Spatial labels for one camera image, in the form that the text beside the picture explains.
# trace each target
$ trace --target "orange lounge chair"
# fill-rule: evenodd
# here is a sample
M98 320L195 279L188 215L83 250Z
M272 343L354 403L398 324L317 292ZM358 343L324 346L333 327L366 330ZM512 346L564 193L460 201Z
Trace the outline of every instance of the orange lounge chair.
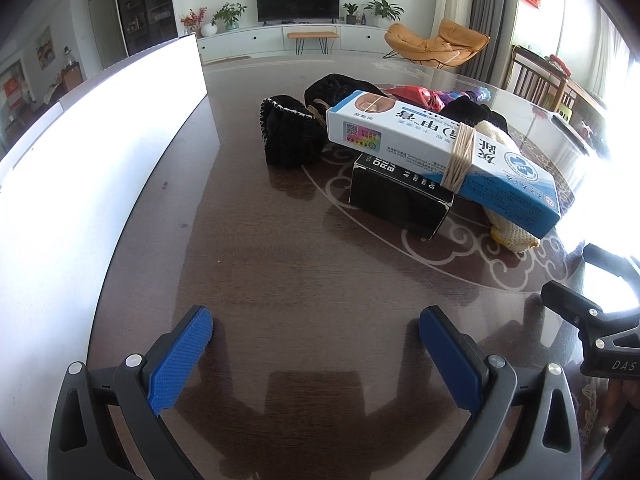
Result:
M400 55L413 63L452 68L486 47L489 37L451 20L442 20L435 38L424 40L401 23L393 23L385 34L385 41L393 49L386 58Z

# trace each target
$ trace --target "medicine box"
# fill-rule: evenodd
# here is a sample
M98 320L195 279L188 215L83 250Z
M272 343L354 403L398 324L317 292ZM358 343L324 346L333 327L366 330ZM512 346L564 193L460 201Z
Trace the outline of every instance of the medicine box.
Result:
M326 114L329 140L440 183L458 123L361 90ZM560 219L553 176L519 153L476 133L472 166L459 194L539 238Z

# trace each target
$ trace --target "dark wood tabletop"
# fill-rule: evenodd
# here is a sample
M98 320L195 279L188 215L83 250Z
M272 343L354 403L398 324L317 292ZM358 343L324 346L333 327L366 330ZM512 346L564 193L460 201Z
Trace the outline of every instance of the dark wood tabletop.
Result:
M363 56L206 68L216 130L178 133L143 189L102 289L89 368L145 352L204 304L215 319L212 344L162 414L204 478L423 479L468 418L417 337L420 311L437 304L484 352L565 368L587 467L602 440L605 384L580 375L577 330L538 293L548 280L580 279L580 233L599 217L513 254L491 240L478 205L456 199L427 241L348 204L352 150L331 146L322 161L292 170L267 166L262 99L302 100L332 72L381 86L478 86ZM582 211L589 157L542 110L490 90L489 106L505 115L520 149L556 178L564 215ZM114 414L136 472L149 478ZM515 414L484 478L514 422Z

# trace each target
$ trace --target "television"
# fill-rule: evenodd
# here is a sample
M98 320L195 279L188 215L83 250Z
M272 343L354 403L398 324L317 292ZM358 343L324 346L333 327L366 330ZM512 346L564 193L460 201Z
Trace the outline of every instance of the television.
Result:
M258 21L338 18L340 0L256 0Z

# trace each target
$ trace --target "blue gripper pad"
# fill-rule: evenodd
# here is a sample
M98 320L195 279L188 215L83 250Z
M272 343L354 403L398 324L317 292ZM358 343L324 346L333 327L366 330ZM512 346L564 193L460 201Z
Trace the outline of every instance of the blue gripper pad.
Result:
M207 308L200 307L152 371L146 398L156 415L175 404L212 332L211 313Z
M420 313L418 328L420 339L438 367L456 406L469 410L473 415L482 405L482 381L459 346L459 343L464 344L461 340L463 335L437 306L427 307Z

